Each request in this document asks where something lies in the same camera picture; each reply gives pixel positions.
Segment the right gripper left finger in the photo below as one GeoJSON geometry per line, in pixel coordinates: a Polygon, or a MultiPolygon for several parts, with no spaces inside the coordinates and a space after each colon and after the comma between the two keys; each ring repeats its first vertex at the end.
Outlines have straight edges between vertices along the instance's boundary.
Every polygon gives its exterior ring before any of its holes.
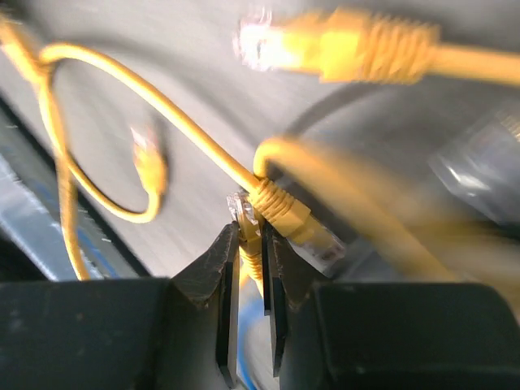
{"type": "Polygon", "coordinates": [[[173,278],[1,286],[4,389],[231,389],[238,227],[173,278]]]}

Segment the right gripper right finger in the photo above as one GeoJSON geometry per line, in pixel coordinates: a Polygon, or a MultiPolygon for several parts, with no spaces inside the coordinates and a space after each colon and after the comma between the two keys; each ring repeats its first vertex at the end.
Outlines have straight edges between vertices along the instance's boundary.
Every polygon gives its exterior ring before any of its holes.
{"type": "Polygon", "coordinates": [[[519,326],[482,284],[334,282],[263,228],[282,389],[516,389],[519,326]]]}

